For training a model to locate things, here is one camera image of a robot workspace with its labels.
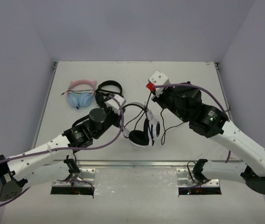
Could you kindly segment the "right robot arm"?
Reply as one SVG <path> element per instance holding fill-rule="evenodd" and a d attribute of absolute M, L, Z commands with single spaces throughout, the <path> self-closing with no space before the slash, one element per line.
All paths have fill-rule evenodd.
<path fill-rule="evenodd" d="M 195 186 L 212 179 L 245 184 L 253 191 L 265 195 L 265 148 L 244 134 L 230 120 L 221 105 L 214 107 L 202 102 L 199 86 L 190 82 L 180 84 L 153 84 L 147 88 L 153 101 L 168 109 L 189 128 L 234 153 L 241 162 L 214 162 L 199 159 L 190 174 Z"/>

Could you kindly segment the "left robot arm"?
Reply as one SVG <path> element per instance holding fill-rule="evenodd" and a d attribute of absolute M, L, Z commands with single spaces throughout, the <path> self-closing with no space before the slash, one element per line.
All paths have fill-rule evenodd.
<path fill-rule="evenodd" d="M 9 158 L 0 155 L 0 202 L 12 200 L 40 183 L 77 177 L 80 169 L 74 154 L 92 150 L 93 141 L 111 126 L 121 127 L 122 118 L 121 109 L 95 108 L 70 129 L 39 147 Z"/>

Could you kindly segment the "white black headphones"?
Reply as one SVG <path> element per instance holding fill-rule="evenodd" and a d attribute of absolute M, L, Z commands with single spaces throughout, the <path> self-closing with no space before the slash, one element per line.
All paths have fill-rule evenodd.
<path fill-rule="evenodd" d="M 123 136 L 130 141 L 135 148 L 146 148 L 147 146 L 153 146 L 155 140 L 160 135 L 160 122 L 154 117 L 151 110 L 147 105 L 143 105 L 139 102 L 128 103 L 123 107 L 125 110 L 129 106 L 136 106 L 145 112 L 146 119 L 143 124 L 143 130 L 129 131 L 126 127 L 123 127 Z"/>

